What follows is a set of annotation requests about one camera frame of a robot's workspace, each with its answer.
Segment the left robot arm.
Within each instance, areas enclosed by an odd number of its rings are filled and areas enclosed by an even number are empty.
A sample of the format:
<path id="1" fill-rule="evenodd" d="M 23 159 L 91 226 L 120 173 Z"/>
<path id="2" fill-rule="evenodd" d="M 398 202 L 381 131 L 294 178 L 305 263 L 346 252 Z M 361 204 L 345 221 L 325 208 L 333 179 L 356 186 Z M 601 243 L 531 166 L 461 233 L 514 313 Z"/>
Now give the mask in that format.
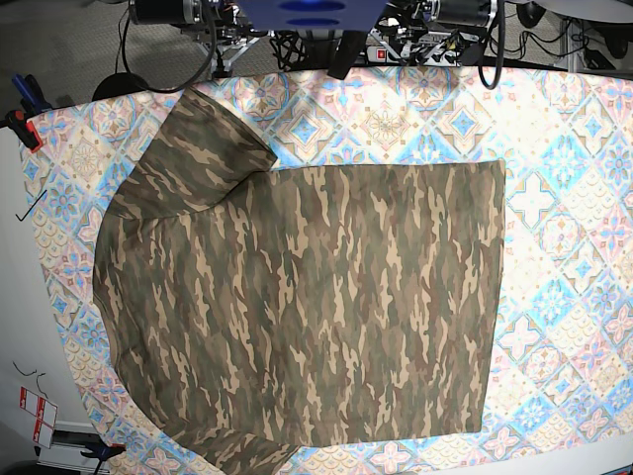
<path id="1" fill-rule="evenodd" d="M 427 0 L 420 2 L 425 22 L 488 28 L 497 14 L 497 0 Z"/>

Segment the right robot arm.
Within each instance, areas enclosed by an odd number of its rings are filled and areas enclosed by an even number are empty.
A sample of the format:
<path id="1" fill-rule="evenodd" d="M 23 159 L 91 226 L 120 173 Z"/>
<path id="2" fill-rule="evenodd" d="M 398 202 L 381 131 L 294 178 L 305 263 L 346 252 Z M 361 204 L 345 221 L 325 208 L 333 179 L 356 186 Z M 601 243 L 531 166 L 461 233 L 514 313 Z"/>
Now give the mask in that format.
<path id="1" fill-rule="evenodd" d="M 218 4 L 201 0 L 130 0 L 129 13 L 137 25 L 200 26 Z"/>

